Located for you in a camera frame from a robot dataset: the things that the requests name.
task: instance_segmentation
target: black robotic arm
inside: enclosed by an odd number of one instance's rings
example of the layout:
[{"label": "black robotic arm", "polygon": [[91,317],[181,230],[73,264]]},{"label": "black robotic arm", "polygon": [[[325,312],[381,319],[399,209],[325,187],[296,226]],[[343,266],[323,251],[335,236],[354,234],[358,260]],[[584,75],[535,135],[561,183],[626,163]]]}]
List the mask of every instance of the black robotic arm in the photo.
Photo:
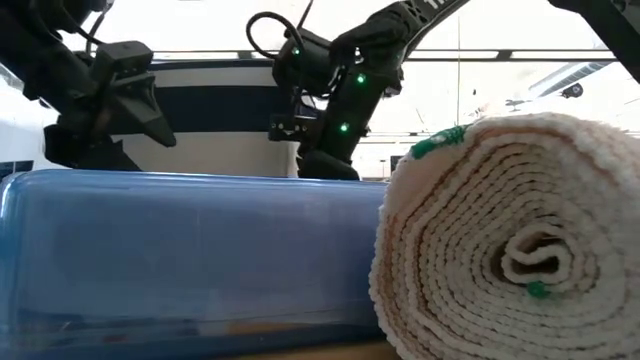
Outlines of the black robotic arm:
[{"label": "black robotic arm", "polygon": [[[367,21],[329,42],[297,29],[273,13],[256,14],[247,24],[250,42],[274,60],[273,77],[292,96],[292,111],[272,119],[270,138],[300,142],[300,177],[357,180],[351,156],[383,97],[402,90],[402,63],[424,36],[469,0],[404,0],[390,4]],[[629,72],[640,73],[640,34],[627,21],[633,0],[550,0],[587,20]],[[312,3],[305,12],[308,13]],[[251,39],[251,26],[260,18],[285,24],[288,38],[277,56],[260,50]],[[328,99],[317,118],[300,116],[300,94]]]},{"label": "black robotic arm", "polygon": [[[24,95],[56,109],[45,129],[45,156],[72,168],[139,170],[114,143],[109,127],[133,121],[164,146],[175,136],[153,96],[147,71],[153,52],[137,41],[103,44],[80,25],[107,0],[0,0],[0,63],[24,82]],[[98,45],[95,57],[71,52],[59,30],[81,33]]]}]

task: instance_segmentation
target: black cable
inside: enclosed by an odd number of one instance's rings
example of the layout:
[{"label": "black cable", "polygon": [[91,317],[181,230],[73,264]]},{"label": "black cable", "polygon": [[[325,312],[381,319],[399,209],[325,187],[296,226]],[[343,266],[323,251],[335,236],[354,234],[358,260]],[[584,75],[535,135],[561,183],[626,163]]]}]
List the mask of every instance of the black cable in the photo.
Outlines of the black cable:
[{"label": "black cable", "polygon": [[253,25],[258,20],[261,20],[261,19],[273,19],[278,21],[282,25],[284,25],[284,27],[287,28],[287,31],[289,32],[289,34],[291,34],[291,36],[293,36],[293,39],[296,41],[296,45],[298,46],[298,49],[300,50],[300,52],[304,52],[304,42],[302,41],[302,36],[300,36],[300,32],[298,32],[298,29],[296,29],[296,27],[293,26],[293,24],[289,20],[287,20],[287,18],[285,18],[280,14],[276,14],[271,11],[263,11],[253,15],[249,19],[249,21],[247,21],[247,28],[246,28],[246,34],[247,34],[247,39],[249,40],[249,44],[251,44],[253,49],[256,52],[258,52],[258,54],[266,57],[267,59],[271,59],[271,60],[276,59],[276,55],[269,54],[268,52],[262,50],[262,48],[258,46],[255,40],[253,40],[253,35],[251,35],[251,28],[253,28]]},{"label": "black cable", "polygon": [[88,42],[95,44],[95,45],[102,45],[104,44],[102,41],[96,39],[95,37],[93,37],[92,35],[89,35],[86,31],[84,31],[84,29],[82,28],[82,26],[80,26],[80,24],[78,24],[74,19],[73,16],[71,16],[71,14],[69,14],[69,12],[67,11],[67,9],[65,9],[64,7],[62,8],[62,12],[64,13],[65,17],[67,18],[67,21],[69,22],[69,24],[73,25],[73,30],[75,30],[78,34],[80,34],[80,36],[82,36],[83,38],[85,38],[85,40],[87,40]]},{"label": "black cable", "polygon": [[[90,36],[91,39],[95,40],[96,33],[98,32],[98,29],[100,28],[100,25],[102,25],[102,22],[104,21],[104,18],[107,16],[107,13],[109,12],[109,10],[111,10],[111,7],[113,6],[113,4],[114,3],[107,4],[107,6],[100,13],[100,16],[98,16],[98,18],[96,19],[96,22],[93,23],[93,26],[91,27],[91,30],[89,30],[89,36]],[[91,54],[91,45],[92,44],[93,44],[93,42],[90,41],[89,39],[87,39],[87,44],[84,47],[84,50],[85,50],[85,52],[87,54]]]}]

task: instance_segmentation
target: transparent blue bin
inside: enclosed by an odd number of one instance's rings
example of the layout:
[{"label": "transparent blue bin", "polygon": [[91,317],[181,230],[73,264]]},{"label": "transparent blue bin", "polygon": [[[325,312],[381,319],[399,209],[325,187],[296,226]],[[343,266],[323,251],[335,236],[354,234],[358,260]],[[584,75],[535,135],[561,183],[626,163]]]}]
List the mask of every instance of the transparent blue bin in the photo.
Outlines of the transparent blue bin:
[{"label": "transparent blue bin", "polygon": [[384,184],[43,170],[0,189],[1,359],[212,359],[380,336]]}]

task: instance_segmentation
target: green stitching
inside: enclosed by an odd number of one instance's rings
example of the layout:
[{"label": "green stitching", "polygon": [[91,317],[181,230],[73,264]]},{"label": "green stitching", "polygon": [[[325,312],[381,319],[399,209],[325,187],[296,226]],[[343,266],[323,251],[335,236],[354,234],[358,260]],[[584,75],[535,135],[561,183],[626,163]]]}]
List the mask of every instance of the green stitching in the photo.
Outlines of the green stitching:
[{"label": "green stitching", "polygon": [[546,299],[551,295],[547,286],[542,281],[534,281],[527,284],[527,292],[536,299]]},{"label": "green stitching", "polygon": [[411,147],[411,156],[416,160],[421,159],[435,149],[462,143],[468,127],[469,125],[460,125],[437,132],[430,138],[413,145]]}]

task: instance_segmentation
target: fabric loops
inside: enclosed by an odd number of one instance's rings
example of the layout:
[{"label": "fabric loops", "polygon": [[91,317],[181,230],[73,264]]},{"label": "fabric loops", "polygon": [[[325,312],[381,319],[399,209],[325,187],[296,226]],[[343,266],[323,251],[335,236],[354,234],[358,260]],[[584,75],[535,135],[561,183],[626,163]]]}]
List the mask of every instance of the fabric loops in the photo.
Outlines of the fabric loops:
[{"label": "fabric loops", "polygon": [[371,297],[406,360],[640,359],[640,146],[558,114],[416,144],[380,211]]}]

